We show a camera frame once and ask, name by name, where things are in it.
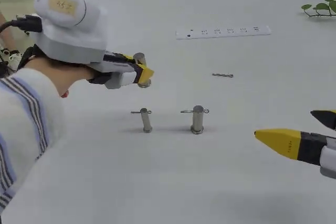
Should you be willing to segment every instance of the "white desk surface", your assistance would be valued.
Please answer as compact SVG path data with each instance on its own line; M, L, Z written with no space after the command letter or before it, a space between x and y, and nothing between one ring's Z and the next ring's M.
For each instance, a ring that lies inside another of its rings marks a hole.
M33 169L5 224L334 224L336 180L286 159L254 130L334 135L309 112L336 108L336 20L321 0L91 0L110 12L109 50L146 54L152 86L76 84L67 139ZM175 40L182 27L269 25L270 36ZM233 73L233 79L211 76ZM200 104L200 136L189 132ZM147 107L142 133L130 111Z

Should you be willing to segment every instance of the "metal pin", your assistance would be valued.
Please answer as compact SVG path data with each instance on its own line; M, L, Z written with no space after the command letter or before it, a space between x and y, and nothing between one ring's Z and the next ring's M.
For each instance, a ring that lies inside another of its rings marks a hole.
M212 75L233 78L233 74L213 73Z
M141 114L141 119L143 123L143 132L151 133L152 126L151 122L149 121L149 114L152 114L152 111L147 110L146 108L142 108L140 111L132 111L131 114Z
M131 114L141 114L140 111L131 111Z
M147 66L145 54L138 52L133 56L133 59L136 60L137 63ZM145 89L145 88L148 88L151 84L152 84L152 81L148 80L145 83L138 83L138 86L142 89Z
M193 113L193 125L191 126L190 130L192 133L199 135L202 134L204 127L203 127L203 115L208 114L209 110L204 109L202 106L197 105L194 107L193 110L183 110L181 113Z

